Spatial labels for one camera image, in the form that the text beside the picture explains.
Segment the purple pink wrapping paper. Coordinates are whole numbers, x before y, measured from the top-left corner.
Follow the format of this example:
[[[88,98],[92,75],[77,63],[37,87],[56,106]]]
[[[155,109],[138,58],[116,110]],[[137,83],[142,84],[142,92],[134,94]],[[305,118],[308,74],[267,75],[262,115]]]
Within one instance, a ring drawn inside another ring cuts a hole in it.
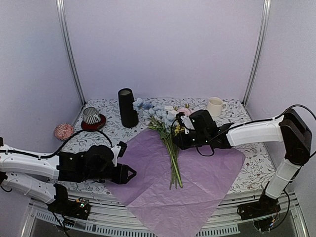
[[[122,162],[137,174],[127,184],[106,184],[112,195],[159,237],[193,237],[228,193],[244,164],[236,149],[180,151],[181,185],[171,184],[171,161],[156,131],[128,141]]]

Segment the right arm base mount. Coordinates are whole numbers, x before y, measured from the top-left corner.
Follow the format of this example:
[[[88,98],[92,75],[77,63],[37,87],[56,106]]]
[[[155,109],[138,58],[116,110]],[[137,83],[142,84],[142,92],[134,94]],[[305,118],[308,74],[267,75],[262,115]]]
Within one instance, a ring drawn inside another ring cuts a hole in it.
[[[273,228],[280,211],[281,207],[278,199],[272,199],[265,193],[261,194],[258,201],[241,204],[237,207],[237,214],[242,220],[259,218],[266,215],[276,215],[276,217],[271,216],[267,219],[254,221],[255,228],[260,232],[268,232]]]

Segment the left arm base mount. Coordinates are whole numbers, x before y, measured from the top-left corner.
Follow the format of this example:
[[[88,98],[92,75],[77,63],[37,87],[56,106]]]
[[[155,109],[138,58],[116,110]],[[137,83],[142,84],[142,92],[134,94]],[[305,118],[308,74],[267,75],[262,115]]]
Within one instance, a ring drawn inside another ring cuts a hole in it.
[[[54,201],[47,205],[48,211],[60,214],[63,217],[73,217],[81,220],[88,219],[91,210],[89,200],[82,197],[70,200],[66,187],[57,183],[53,186],[55,188]]]

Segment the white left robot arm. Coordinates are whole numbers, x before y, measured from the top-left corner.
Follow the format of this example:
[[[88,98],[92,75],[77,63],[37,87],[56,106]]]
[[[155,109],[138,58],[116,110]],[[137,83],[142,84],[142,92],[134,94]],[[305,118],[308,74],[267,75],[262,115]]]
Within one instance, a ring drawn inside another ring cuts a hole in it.
[[[84,152],[57,151],[47,155],[13,150],[4,145],[0,150],[0,182],[26,196],[47,204],[54,203],[62,214],[70,214],[74,207],[68,200],[66,188],[37,180],[35,176],[62,182],[108,180],[119,185],[127,184],[137,172],[128,165],[118,163],[126,148],[126,143],[119,142],[111,148],[94,145]]]

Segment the white rose flower stem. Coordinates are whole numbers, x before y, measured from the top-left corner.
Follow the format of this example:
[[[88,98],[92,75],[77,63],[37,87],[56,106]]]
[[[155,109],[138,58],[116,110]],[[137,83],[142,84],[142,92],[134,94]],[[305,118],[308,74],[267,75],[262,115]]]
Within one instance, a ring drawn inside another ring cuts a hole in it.
[[[178,114],[178,111],[173,107],[173,106],[165,106],[164,110],[166,111],[166,113],[170,116],[176,117],[176,115]]]

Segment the light blue flower stem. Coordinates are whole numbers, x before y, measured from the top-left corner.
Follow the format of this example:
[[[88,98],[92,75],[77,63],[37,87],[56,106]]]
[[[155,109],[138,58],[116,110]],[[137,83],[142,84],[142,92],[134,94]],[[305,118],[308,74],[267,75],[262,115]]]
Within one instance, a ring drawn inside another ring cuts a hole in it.
[[[167,148],[168,154],[170,156],[171,163],[171,180],[169,189],[174,186],[175,188],[182,188],[182,178],[178,166],[178,153],[179,148],[173,143],[173,127],[177,123],[176,117],[170,116],[164,110],[164,106],[154,106],[154,110],[158,117],[158,130],[156,130],[159,134],[159,137],[162,143]]]

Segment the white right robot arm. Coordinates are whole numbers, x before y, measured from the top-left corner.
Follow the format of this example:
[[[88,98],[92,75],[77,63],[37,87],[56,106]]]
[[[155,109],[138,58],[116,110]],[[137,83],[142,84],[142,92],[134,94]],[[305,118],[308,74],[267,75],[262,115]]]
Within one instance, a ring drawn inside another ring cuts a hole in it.
[[[312,132],[292,108],[274,118],[255,120],[241,124],[225,123],[218,127],[207,110],[199,110],[189,116],[180,113],[176,121],[181,131],[172,135],[173,143],[181,150],[210,146],[211,150],[230,149],[244,144],[280,142],[285,146],[285,157],[275,175],[267,184],[264,198],[255,205],[259,215],[266,215],[274,208],[286,186],[313,156]]]

